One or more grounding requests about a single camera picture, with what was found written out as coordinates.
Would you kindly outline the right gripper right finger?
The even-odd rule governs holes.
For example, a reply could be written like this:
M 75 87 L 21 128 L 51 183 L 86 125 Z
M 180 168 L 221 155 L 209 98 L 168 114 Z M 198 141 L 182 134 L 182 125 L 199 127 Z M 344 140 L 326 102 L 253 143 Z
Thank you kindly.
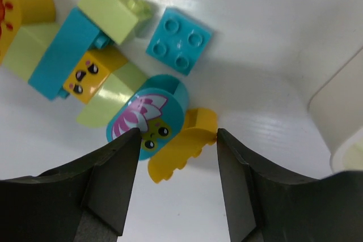
M 313 179 L 254 152 L 225 129 L 217 155 L 231 241 L 361 241 L 362 172 Z

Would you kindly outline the teal flower lego brick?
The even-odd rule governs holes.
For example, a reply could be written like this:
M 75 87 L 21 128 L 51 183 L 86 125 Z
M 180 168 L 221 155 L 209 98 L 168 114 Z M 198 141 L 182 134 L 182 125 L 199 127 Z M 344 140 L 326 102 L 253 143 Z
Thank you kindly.
M 146 160 L 182 130 L 188 104 L 187 88 L 178 78 L 166 74 L 153 76 L 108 123 L 107 141 L 139 128 L 142 138 L 139 160 Z

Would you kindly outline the yellow arch lego brick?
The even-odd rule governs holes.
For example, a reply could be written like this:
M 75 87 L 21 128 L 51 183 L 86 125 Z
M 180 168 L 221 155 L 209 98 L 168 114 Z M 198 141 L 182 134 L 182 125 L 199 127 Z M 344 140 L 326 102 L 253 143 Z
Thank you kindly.
M 183 169 L 190 158 L 198 157 L 206 145 L 217 140 L 218 116 L 208 108 L 187 111 L 182 130 L 148 162 L 150 178 L 157 184 L 169 180 L 174 170 Z

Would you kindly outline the teal square lego brick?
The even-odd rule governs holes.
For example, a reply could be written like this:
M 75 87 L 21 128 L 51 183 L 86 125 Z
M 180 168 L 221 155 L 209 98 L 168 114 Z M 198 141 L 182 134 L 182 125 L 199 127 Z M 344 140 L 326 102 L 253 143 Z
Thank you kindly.
M 146 53 L 175 71 L 189 75 L 213 31 L 174 7 L 167 7 Z

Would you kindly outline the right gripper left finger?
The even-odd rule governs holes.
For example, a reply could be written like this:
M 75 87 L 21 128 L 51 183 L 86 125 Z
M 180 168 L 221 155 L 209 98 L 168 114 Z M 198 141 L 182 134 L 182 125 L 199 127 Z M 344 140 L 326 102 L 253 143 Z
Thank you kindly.
M 1 181 L 2 241 L 116 241 L 124 232 L 141 147 L 131 129 L 38 176 Z

